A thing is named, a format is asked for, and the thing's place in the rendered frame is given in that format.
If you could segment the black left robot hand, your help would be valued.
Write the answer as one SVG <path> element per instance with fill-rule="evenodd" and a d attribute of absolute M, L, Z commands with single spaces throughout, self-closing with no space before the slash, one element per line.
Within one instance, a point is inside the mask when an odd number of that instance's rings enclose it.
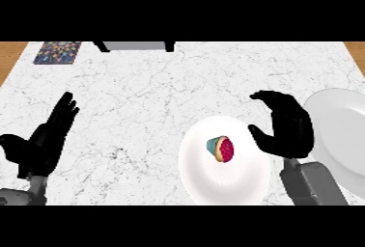
<path fill-rule="evenodd" d="M 79 111 L 73 93 L 65 92 L 49 120 L 39 125 L 28 140 L 15 134 L 0 135 L 6 159 L 19 165 L 18 178 L 48 177 L 55 171 L 65 137 Z"/>

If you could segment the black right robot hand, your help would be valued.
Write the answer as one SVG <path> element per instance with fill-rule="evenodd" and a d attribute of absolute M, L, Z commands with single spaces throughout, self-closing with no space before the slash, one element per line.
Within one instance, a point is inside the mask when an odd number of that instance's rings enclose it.
<path fill-rule="evenodd" d="M 272 132 L 269 136 L 248 125 L 260 150 L 284 158 L 306 158 L 314 149 L 314 128 L 308 112 L 296 98 L 275 91 L 257 91 L 250 95 L 271 109 Z"/>

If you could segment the white ceramic plate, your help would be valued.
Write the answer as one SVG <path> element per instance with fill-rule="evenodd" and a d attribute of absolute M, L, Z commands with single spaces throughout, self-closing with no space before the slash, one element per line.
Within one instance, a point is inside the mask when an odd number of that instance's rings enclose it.
<path fill-rule="evenodd" d="M 325 89 L 309 97 L 305 110 L 315 136 L 311 156 L 339 185 L 365 200 L 365 95 Z"/>

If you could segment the pink cupcake with teal wrapper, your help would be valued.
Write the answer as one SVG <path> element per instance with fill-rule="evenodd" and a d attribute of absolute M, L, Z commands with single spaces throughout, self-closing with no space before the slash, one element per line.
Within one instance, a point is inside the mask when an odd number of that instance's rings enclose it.
<path fill-rule="evenodd" d="M 207 150 L 219 162 L 226 163 L 232 159 L 234 145 L 226 136 L 220 136 L 207 141 Z"/>

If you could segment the white paper plate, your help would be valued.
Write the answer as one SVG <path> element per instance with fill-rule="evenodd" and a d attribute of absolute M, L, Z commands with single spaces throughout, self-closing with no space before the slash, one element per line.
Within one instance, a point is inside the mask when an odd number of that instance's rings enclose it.
<path fill-rule="evenodd" d="M 229 116 L 201 120 L 179 153 L 182 185 L 200 205 L 259 205 L 269 188 L 271 160 L 248 125 Z"/>

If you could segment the colourful patterned box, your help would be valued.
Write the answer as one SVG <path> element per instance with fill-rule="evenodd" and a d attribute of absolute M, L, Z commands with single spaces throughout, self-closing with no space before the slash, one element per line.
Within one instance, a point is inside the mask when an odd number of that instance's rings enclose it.
<path fill-rule="evenodd" d="M 34 58 L 34 65 L 71 65 L 80 50 L 80 41 L 46 41 Z"/>

